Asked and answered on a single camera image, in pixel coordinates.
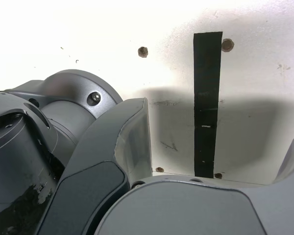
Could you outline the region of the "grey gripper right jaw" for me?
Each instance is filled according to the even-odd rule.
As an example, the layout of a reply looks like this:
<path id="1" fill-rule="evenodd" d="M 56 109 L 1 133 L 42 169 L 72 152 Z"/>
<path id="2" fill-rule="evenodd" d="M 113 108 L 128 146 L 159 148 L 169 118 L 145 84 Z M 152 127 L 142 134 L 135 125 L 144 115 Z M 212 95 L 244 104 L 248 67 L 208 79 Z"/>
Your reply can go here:
<path id="1" fill-rule="evenodd" d="M 294 140 L 273 183 L 229 188 L 152 177 L 122 196 L 97 235 L 294 235 Z"/>

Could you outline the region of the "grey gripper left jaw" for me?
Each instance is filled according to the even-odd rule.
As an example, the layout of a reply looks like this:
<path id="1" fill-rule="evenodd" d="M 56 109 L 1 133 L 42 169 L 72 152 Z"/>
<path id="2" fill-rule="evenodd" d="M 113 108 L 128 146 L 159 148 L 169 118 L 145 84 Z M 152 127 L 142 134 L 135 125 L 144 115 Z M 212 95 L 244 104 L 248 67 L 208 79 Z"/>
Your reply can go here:
<path id="1" fill-rule="evenodd" d="M 39 235 L 92 235 L 134 182 L 152 175 L 146 98 L 100 116 L 78 142 L 37 228 Z"/>

